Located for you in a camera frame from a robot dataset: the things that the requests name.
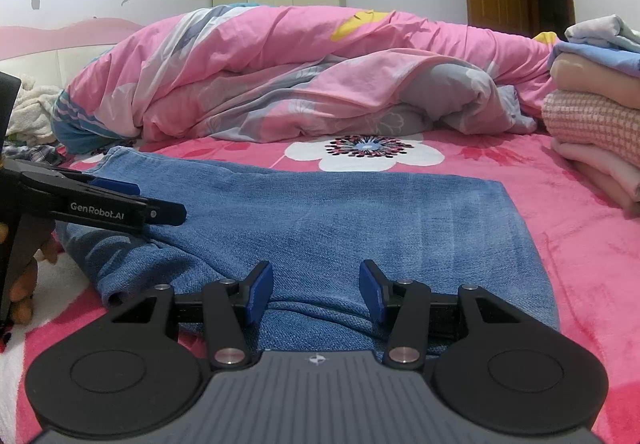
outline folded blue garment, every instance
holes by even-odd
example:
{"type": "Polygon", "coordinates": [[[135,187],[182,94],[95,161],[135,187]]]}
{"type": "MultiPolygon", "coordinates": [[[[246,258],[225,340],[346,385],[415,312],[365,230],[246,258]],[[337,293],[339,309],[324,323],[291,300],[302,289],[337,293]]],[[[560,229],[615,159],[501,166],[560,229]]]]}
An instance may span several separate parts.
{"type": "Polygon", "coordinates": [[[549,68],[554,60],[563,52],[578,54],[595,63],[600,63],[612,69],[619,70],[629,76],[640,78],[640,54],[628,50],[613,49],[606,47],[589,46],[588,44],[570,44],[568,42],[558,42],[554,45],[549,56],[549,68]]]}
{"type": "Polygon", "coordinates": [[[553,293],[522,218],[494,181],[412,173],[296,173],[184,161],[113,148],[91,172],[182,202],[180,227],[148,226],[146,239],[58,224],[63,246],[105,303],[157,283],[177,293],[241,280],[260,260],[274,291],[258,348],[380,348],[358,290],[373,259],[391,279],[436,293],[482,285],[558,327],[553,293]]]}

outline human hand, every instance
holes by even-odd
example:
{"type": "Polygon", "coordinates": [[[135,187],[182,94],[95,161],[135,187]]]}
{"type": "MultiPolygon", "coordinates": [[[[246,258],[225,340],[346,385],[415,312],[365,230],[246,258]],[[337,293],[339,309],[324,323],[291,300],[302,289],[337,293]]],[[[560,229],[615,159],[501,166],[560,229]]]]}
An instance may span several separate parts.
{"type": "MultiPolygon", "coordinates": [[[[6,224],[0,223],[0,244],[2,244],[9,234],[9,228],[6,224]]],[[[58,249],[56,241],[53,237],[42,244],[40,247],[45,259],[51,264],[58,261],[58,249]]],[[[11,287],[9,291],[9,300],[11,300],[11,308],[9,311],[10,319],[18,325],[26,325],[31,322],[33,317],[33,300],[31,296],[36,288],[38,280],[38,262],[32,258],[29,264],[24,268],[20,278],[11,287]]]]}

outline checkered garment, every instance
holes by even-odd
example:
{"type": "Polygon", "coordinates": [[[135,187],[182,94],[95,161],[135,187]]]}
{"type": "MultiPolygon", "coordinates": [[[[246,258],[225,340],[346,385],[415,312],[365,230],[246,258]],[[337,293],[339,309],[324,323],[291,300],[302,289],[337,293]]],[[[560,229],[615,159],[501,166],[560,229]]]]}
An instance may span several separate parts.
{"type": "Polygon", "coordinates": [[[640,166],[640,110],[597,94],[559,90],[545,98],[542,117],[560,142],[596,145],[640,166]]]}
{"type": "Polygon", "coordinates": [[[65,162],[64,155],[58,153],[57,147],[52,145],[19,147],[5,141],[2,146],[2,155],[9,159],[22,159],[23,161],[32,161],[33,163],[48,163],[51,166],[58,166],[65,162]]]}

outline silver bolt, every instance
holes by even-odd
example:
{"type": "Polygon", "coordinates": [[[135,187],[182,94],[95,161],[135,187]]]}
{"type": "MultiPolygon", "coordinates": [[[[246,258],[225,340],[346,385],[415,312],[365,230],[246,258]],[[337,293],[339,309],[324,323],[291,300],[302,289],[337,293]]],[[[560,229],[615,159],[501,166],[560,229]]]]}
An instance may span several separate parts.
{"type": "Polygon", "coordinates": [[[238,364],[244,360],[244,352],[240,348],[220,348],[213,358],[222,364],[238,364]]]}
{"type": "Polygon", "coordinates": [[[389,359],[396,363],[415,363],[420,359],[420,352],[411,347],[396,347],[389,350],[389,359]]]}

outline bed sheet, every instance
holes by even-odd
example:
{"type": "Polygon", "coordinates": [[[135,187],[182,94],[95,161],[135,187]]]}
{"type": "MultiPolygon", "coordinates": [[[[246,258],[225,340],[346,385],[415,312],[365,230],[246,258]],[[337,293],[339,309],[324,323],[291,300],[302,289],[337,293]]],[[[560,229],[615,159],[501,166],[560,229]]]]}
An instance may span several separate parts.
{"type": "MultiPolygon", "coordinates": [[[[550,148],[547,135],[476,135],[434,131],[398,139],[345,136],[270,144],[210,137],[137,147],[183,159],[216,159],[290,171],[408,171],[502,182],[532,234],[558,303],[561,331],[605,365],[610,391],[594,430],[607,443],[636,444],[640,435],[640,220],[586,182],[550,148]]],[[[88,169],[101,155],[78,157],[88,169]]],[[[39,426],[23,374],[45,348],[97,318],[102,307],[78,268],[63,257],[43,264],[31,326],[16,328],[0,356],[6,386],[0,437],[28,442],[39,426]]],[[[202,342],[184,334],[194,352],[202,342]]]]}

